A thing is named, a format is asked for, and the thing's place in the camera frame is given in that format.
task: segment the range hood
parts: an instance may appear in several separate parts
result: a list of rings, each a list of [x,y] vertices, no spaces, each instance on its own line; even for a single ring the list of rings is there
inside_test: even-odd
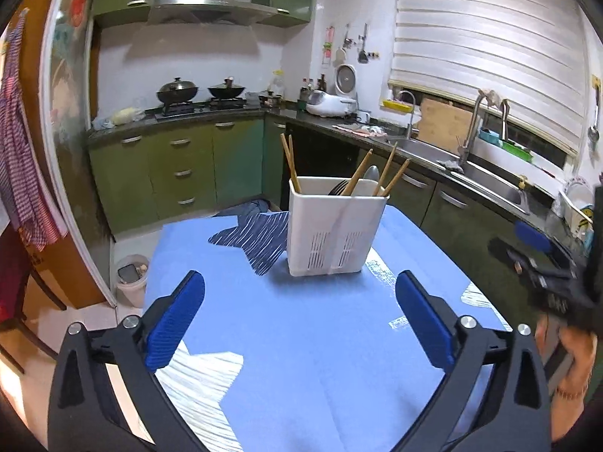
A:
[[[283,11],[238,0],[153,0],[149,24],[227,23],[251,25]]]

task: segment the blue tablecloth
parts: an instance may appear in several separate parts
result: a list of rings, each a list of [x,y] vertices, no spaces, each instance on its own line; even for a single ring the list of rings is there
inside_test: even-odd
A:
[[[458,315],[503,328],[492,309],[461,302],[469,279],[392,206],[375,236],[372,267],[354,274],[294,278],[283,253],[258,276],[240,248],[207,241],[236,225],[236,217],[220,217],[165,226],[145,306],[189,270],[203,275],[205,301],[184,343],[191,354],[243,357],[219,405],[245,452],[384,452],[402,438],[443,376],[400,324],[393,280],[403,270]],[[487,376],[484,370],[465,424]]]

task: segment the metal screw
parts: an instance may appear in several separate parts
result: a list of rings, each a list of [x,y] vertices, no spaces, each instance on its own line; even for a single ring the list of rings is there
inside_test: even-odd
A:
[[[471,316],[463,316],[461,318],[461,325],[464,328],[467,328],[468,330],[470,330],[471,328],[475,328],[475,326],[478,325],[478,322],[475,321],[475,318],[473,318]]]
[[[140,320],[141,319],[137,315],[126,316],[122,321],[122,325],[124,325],[124,328],[131,330],[132,328],[136,328],[138,326],[138,322]]]
[[[78,334],[81,331],[81,323],[71,323],[69,328],[67,328],[67,332],[69,334]]]
[[[530,327],[524,323],[521,323],[518,327],[517,330],[519,331],[519,333],[521,333],[524,336],[529,335],[530,333],[532,333],[532,330],[530,329]]]

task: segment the bottle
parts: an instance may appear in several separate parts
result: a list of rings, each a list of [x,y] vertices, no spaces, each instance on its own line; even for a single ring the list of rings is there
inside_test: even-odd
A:
[[[275,96],[285,96],[285,78],[283,77],[282,70],[272,72],[272,81],[268,85],[268,91],[272,92]]]
[[[310,92],[308,90],[308,79],[304,78],[303,81],[301,82],[300,97],[297,101],[297,109],[298,110],[306,109],[306,104],[308,102],[309,96],[310,96]]]
[[[324,75],[320,75],[320,78],[317,80],[318,81],[318,89],[321,92],[327,92],[327,82],[324,79]]]

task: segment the black countertop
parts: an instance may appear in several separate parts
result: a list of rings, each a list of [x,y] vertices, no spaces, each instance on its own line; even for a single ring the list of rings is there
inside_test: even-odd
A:
[[[245,119],[263,119],[265,116],[272,118],[282,118],[285,124],[307,127],[323,134],[341,139],[348,143],[357,145],[363,149],[373,149],[375,154],[387,158],[391,152],[391,146],[383,139],[367,138],[353,134],[352,132],[342,131],[334,128],[335,125],[344,123],[343,119],[333,118],[324,119],[313,116],[306,112],[282,109],[242,109],[227,111],[207,111],[195,116],[173,117],[157,121],[154,116],[148,115],[145,119],[138,122],[131,122],[122,126],[102,131],[92,131],[88,137],[88,147],[97,148],[106,144],[112,144],[123,139],[136,137],[139,135],[150,135],[160,131],[169,131],[187,126],[200,125],[207,123],[212,125],[218,122],[229,122]],[[402,132],[396,126],[385,125],[385,132],[391,135],[401,135]],[[400,149],[396,152],[396,158],[402,163],[408,156]],[[547,233],[551,237],[556,237],[562,244],[566,245],[577,256],[583,252],[581,243],[575,241],[568,232],[564,223],[550,212],[548,206],[543,205],[539,200],[528,193],[528,203],[530,205],[530,214],[524,214],[513,208],[508,203],[500,200],[496,196],[488,195],[482,191],[473,190],[464,183],[458,181],[449,172],[441,168],[436,168],[430,162],[422,163],[420,161],[411,164],[412,169],[419,173],[435,179],[438,182],[448,184],[468,197],[487,206],[510,221],[521,219]]]

